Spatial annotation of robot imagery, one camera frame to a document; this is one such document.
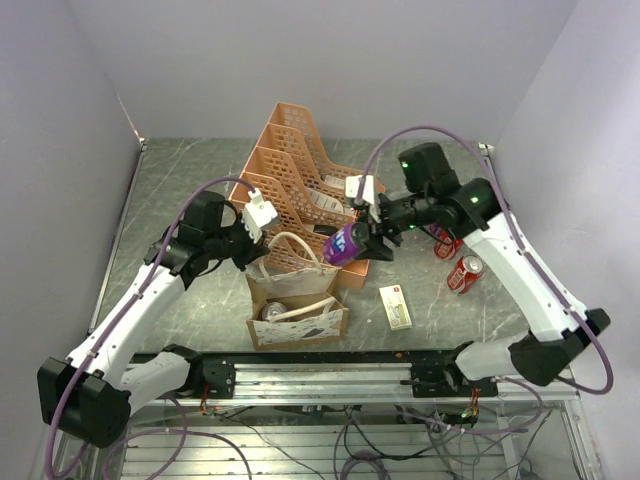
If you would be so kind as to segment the purple soda can front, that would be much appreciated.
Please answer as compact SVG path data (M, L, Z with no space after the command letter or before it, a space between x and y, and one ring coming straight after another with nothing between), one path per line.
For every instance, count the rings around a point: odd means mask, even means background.
M368 224L346 224L326 240L323 247L324 260L334 266L346 265L367 249L369 236Z

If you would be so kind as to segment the red soda can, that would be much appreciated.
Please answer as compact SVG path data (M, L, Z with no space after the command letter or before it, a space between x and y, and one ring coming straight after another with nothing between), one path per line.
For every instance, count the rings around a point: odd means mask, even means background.
M447 276L447 286L455 294L467 293L484 274L484 262L476 255L458 259Z
M449 260L456 255L462 245L463 241L459 239L440 239L434 245L434 254L442 260Z

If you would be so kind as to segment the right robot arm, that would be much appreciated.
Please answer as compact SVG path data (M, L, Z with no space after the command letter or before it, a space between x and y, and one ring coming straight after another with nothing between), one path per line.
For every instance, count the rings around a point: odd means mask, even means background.
M440 373L442 387L459 396L476 380L519 375L537 386L564 381L562 371L588 346L603 349L599 334L611 320L588 308L558 281L519 230L515 215L494 189L474 178L461 183L443 149L427 142L399 156L405 197L391 200L368 172L348 180L345 193L360 211L363 259L391 261L387 241L398 245L405 231L436 224L461 240L507 289L527 322L512 337L459 346Z

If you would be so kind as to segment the brown canvas tote bag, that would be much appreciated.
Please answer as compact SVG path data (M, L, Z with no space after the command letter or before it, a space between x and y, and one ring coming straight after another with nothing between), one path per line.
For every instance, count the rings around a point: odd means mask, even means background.
M313 255L309 245L290 232L276 234L268 246L294 241L311 256L311 265L283 274L270 274L263 259L259 273L246 276L252 302L252 315L246 321L253 348L273 350L341 340L346 334L349 309L335 296L340 270L325 267ZM262 319L262 308L269 302L280 302L287 312Z

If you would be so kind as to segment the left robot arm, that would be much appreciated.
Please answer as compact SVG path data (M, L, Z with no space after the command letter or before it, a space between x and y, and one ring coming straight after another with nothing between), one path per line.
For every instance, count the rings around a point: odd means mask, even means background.
M203 357L171 344L137 367L129 365L159 317L210 265L232 260L239 270L266 255L266 232L279 215L259 190L223 225L232 203L203 191L176 225L148 250L133 283L108 316L64 360L48 358L37 373L43 420L99 448L115 443L130 416L170 392L192 397L203 388Z

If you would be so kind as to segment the purple Fanta can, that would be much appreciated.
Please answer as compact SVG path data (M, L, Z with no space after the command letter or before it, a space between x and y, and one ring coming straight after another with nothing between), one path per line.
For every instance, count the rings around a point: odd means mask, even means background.
M270 321L272 317L286 312L287 307L284 304L280 302L269 302L262 308L261 316L263 320Z

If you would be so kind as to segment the red soda can front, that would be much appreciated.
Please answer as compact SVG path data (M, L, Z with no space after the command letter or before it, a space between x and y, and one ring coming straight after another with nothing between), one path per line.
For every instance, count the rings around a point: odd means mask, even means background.
M467 293L484 274L484 262L476 255L458 259L447 276L447 286L455 294Z

